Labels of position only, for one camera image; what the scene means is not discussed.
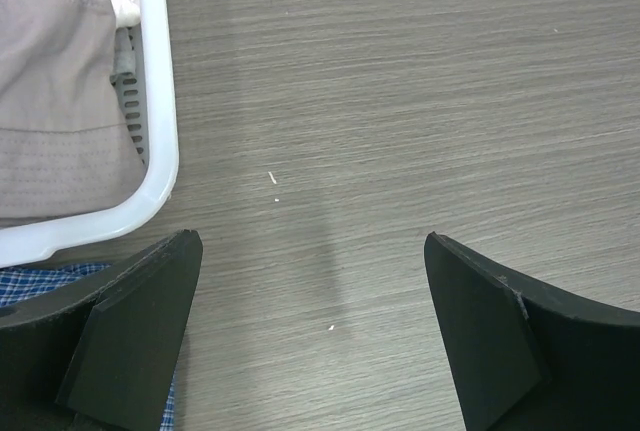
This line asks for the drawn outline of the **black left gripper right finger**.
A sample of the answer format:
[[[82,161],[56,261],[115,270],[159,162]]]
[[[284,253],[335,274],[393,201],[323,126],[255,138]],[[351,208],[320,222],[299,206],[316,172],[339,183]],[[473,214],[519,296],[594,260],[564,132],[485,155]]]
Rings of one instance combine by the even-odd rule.
[[[637,312],[436,233],[424,261],[466,429],[638,429]]]

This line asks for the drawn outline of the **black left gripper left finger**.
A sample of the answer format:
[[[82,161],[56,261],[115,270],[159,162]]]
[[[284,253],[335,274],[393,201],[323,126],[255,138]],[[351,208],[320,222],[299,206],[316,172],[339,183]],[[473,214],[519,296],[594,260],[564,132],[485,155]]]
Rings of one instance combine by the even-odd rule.
[[[3,305],[2,429],[160,429],[202,254],[199,234],[181,230]]]

